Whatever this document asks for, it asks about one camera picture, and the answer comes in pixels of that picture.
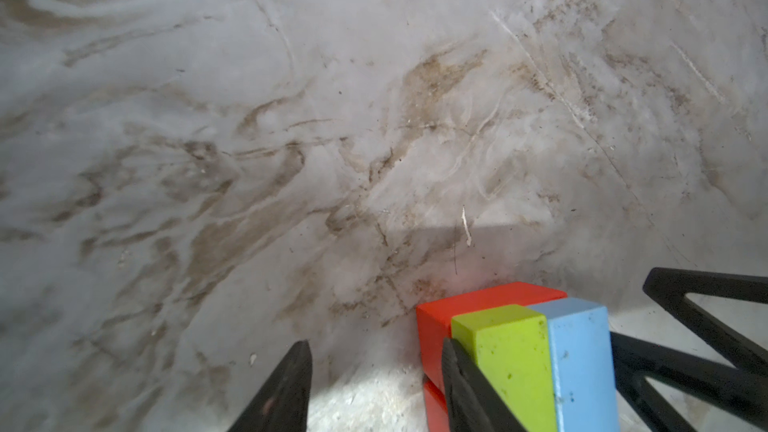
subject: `blue block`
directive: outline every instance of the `blue block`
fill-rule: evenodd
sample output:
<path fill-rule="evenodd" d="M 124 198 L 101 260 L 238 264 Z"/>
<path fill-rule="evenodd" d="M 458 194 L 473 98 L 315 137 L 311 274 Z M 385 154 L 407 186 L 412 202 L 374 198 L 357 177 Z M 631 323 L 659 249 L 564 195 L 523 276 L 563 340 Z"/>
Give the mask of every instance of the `blue block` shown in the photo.
<path fill-rule="evenodd" d="M 579 298 L 529 305 L 546 316 L 559 432 L 618 432 L 608 310 Z"/>

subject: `black object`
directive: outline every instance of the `black object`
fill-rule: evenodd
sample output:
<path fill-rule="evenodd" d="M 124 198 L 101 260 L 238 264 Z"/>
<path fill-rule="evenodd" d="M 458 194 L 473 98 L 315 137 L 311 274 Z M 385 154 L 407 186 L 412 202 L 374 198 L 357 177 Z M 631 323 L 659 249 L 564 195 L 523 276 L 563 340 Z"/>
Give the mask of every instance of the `black object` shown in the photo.
<path fill-rule="evenodd" d="M 736 367 L 611 332 L 616 388 L 653 432 L 695 429 L 654 389 L 654 378 L 768 430 L 768 352 L 685 297 L 768 303 L 768 278 L 654 268 L 643 290 Z"/>
<path fill-rule="evenodd" d="M 288 350 L 230 432 L 305 432 L 312 385 L 308 341 Z"/>
<path fill-rule="evenodd" d="M 442 344 L 442 379 L 446 385 L 451 432 L 525 432 L 485 375 L 453 338 Z"/>

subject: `red block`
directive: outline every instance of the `red block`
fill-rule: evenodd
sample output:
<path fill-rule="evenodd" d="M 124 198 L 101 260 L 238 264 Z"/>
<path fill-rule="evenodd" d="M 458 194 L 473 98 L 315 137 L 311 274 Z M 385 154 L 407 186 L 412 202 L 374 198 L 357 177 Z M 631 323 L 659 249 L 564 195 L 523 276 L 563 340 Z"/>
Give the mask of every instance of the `red block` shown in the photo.
<path fill-rule="evenodd" d="M 424 373 L 441 392 L 445 393 L 446 387 L 442 382 L 440 365 L 442 342 L 446 337 L 451 337 L 451 319 L 456 315 L 510 304 L 540 304 L 567 296 L 565 292 L 553 288 L 513 282 L 418 305 L 416 322 L 418 342 L 422 348 Z"/>
<path fill-rule="evenodd" d="M 431 380 L 424 383 L 424 405 L 427 409 L 429 432 L 450 432 L 446 398 Z"/>

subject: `rectangular block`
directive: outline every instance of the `rectangular block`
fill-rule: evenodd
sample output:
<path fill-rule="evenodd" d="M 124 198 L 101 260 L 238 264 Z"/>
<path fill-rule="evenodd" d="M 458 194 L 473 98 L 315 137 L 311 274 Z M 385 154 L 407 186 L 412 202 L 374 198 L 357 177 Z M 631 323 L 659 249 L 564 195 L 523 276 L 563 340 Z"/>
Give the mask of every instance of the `rectangular block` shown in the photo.
<path fill-rule="evenodd" d="M 618 432 L 606 307 L 564 298 L 529 308 L 547 318 L 558 430 Z"/>
<path fill-rule="evenodd" d="M 553 288 L 512 282 L 417 306 L 418 342 L 422 350 L 424 373 L 445 393 L 441 366 L 442 341 L 451 337 L 451 319 L 456 315 L 502 305 L 538 304 L 565 297 L 565 292 Z"/>
<path fill-rule="evenodd" d="M 557 432 L 543 314 L 505 305 L 457 315 L 452 332 L 528 432 Z"/>
<path fill-rule="evenodd" d="M 424 406 L 429 432 L 450 432 L 446 397 L 431 380 L 424 383 Z"/>

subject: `yellow-green block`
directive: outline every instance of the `yellow-green block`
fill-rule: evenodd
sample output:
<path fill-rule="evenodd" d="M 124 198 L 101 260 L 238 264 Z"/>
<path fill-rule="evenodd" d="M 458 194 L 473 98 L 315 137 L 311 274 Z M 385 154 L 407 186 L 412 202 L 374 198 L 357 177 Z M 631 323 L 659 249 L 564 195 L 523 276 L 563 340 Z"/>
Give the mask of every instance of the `yellow-green block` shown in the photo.
<path fill-rule="evenodd" d="M 557 432 L 545 316 L 505 305 L 457 315 L 451 330 L 528 432 Z"/>

